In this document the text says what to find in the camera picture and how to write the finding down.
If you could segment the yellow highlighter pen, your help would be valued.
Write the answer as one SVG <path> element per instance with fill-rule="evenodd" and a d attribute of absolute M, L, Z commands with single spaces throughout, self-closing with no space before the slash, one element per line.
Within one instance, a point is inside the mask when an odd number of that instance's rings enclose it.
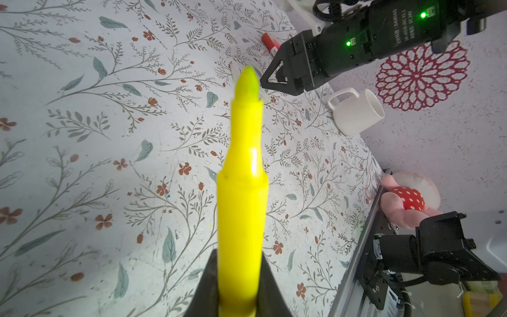
<path fill-rule="evenodd" d="M 253 67 L 231 102 L 231 140 L 217 176 L 219 316 L 255 316 L 269 181 L 261 157 L 264 105 Z"/>

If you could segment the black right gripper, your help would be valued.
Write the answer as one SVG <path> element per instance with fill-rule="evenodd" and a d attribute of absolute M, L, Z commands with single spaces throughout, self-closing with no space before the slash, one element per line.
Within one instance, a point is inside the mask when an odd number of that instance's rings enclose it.
<path fill-rule="evenodd" d="M 261 76 L 264 89 L 288 95 L 313 91 L 336 76 L 405 50 L 430 44 L 442 54 L 466 23 L 467 34 L 486 29 L 486 19 L 506 10 L 505 1 L 311 1 L 301 8 L 327 26 L 301 32 L 280 47 Z"/>

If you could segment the white red marker pen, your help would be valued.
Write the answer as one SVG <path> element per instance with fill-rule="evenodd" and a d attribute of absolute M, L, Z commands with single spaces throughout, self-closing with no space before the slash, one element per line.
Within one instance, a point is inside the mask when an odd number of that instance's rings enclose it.
<path fill-rule="evenodd" d="M 262 34 L 261 41 L 264 43 L 265 47 L 269 50 L 272 56 L 275 56 L 281 47 L 281 44 L 278 42 L 278 40 L 266 32 Z"/>

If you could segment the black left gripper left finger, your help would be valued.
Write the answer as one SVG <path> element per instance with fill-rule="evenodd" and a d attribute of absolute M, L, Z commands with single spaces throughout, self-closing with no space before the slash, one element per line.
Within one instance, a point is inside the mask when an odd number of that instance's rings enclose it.
<path fill-rule="evenodd" d="M 219 315 L 217 250 L 213 250 L 184 317 Z"/>

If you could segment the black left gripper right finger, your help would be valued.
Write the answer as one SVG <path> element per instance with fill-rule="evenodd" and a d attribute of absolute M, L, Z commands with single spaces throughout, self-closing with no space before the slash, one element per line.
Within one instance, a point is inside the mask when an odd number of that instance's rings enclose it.
<path fill-rule="evenodd" d="M 260 282 L 256 303 L 256 316 L 292 316 L 278 288 L 277 282 L 272 274 L 271 268 L 264 254 L 261 258 Z"/>

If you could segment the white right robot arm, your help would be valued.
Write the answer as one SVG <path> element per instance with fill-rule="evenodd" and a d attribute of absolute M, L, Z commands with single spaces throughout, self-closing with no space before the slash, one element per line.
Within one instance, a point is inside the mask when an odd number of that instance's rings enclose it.
<path fill-rule="evenodd" d="M 335 125 L 355 135 L 383 119 L 383 105 L 403 111 L 434 106 L 466 77 L 461 31 L 481 33 L 505 1 L 278 1 L 309 25 L 277 46 L 261 77 L 263 88 L 298 96 L 377 59 L 377 92 L 346 88 L 332 95 Z M 382 179 L 381 210 L 414 235 L 384 235 L 365 246 L 361 279 L 372 284 L 384 270 L 416 273 L 414 284 L 497 281 L 506 271 L 506 223 L 481 217 L 466 232 L 466 215 L 439 210 L 435 184 L 415 173 Z"/>

